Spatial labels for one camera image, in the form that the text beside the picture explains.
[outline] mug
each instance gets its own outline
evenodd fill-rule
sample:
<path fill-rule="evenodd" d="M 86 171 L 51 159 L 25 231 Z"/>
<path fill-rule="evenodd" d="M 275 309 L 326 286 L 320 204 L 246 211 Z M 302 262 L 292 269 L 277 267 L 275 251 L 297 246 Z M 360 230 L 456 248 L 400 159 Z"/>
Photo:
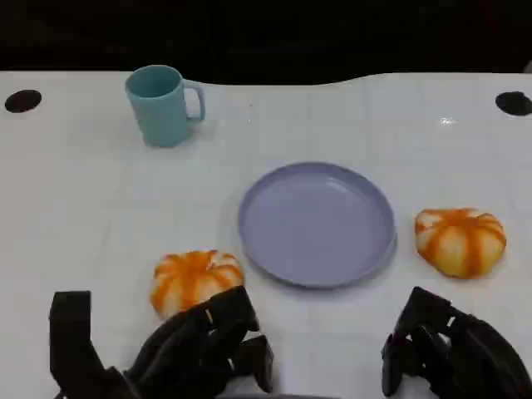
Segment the mug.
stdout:
<path fill-rule="evenodd" d="M 186 114 L 185 89 L 198 93 L 198 117 Z M 184 80 L 171 66 L 149 65 L 137 69 L 126 80 L 126 94 L 147 145 L 178 145 L 191 134 L 189 122 L 205 119 L 201 87 Z"/>

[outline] table surface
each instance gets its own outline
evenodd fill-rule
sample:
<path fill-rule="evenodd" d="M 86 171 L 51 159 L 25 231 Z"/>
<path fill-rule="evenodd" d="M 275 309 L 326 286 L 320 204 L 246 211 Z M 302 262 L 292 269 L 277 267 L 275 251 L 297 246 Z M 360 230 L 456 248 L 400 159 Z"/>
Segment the table surface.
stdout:
<path fill-rule="evenodd" d="M 222 249 L 244 262 L 281 392 L 381 398 L 380 350 L 415 285 L 492 323 L 532 367 L 532 118 L 495 106 L 503 91 L 531 96 L 532 78 L 398 74 L 328 86 L 205 85 L 208 120 L 184 144 L 162 150 L 142 143 L 126 76 L 0 74 L 0 98 L 42 93 L 33 111 L 0 111 L 1 397 L 57 393 L 47 341 L 56 290 L 92 290 L 102 361 L 130 365 L 158 324 L 148 298 L 155 263 L 192 249 Z M 300 160 L 345 165 L 384 191 L 399 237 L 388 268 L 349 288 L 309 292 L 245 261 L 236 233 L 243 193 L 264 173 Z M 444 278 L 416 253 L 416 213 L 461 205 L 489 210 L 506 228 L 506 256 L 488 278 Z M 424 382 L 403 385 L 404 397 L 430 396 Z M 231 389 L 257 391 L 251 380 Z"/>

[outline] purple plate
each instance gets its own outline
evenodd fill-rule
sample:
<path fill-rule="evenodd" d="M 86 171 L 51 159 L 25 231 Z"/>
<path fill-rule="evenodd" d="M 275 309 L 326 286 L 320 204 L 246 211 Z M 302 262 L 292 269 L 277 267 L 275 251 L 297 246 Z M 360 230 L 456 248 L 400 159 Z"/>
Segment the purple plate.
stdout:
<path fill-rule="evenodd" d="M 315 288 L 379 268 L 396 238 L 384 194 L 358 173 L 321 162 L 284 166 L 257 181 L 240 205 L 239 232 L 258 266 Z"/>

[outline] pumpkin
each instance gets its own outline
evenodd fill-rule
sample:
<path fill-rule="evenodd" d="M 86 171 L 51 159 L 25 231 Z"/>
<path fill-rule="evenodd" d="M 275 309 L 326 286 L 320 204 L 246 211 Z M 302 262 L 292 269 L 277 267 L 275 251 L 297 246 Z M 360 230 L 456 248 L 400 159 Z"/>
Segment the pumpkin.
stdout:
<path fill-rule="evenodd" d="M 426 209 L 416 217 L 417 252 L 443 274 L 489 273 L 505 251 L 502 224 L 478 209 Z"/>
<path fill-rule="evenodd" d="M 238 260 L 219 251 L 166 255 L 155 268 L 151 304 L 161 318 L 171 318 L 213 295 L 242 285 Z"/>

